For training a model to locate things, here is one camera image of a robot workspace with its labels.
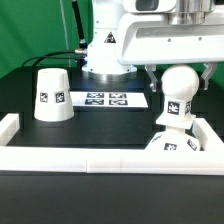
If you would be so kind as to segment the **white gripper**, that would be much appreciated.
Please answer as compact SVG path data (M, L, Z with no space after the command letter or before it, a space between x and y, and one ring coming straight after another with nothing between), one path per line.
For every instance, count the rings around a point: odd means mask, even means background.
M200 25L169 25L164 14L125 14L117 34L117 59L121 64L146 65L153 92L161 90L157 67L149 64L205 63L200 88L207 90L224 61L224 12L206 15Z

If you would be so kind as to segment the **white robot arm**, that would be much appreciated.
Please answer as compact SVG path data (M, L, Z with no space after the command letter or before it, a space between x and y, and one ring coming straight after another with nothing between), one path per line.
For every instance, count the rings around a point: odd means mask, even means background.
M224 0L92 0L93 40L83 73L119 80L143 65L157 91L156 67L203 63L206 89L224 62Z

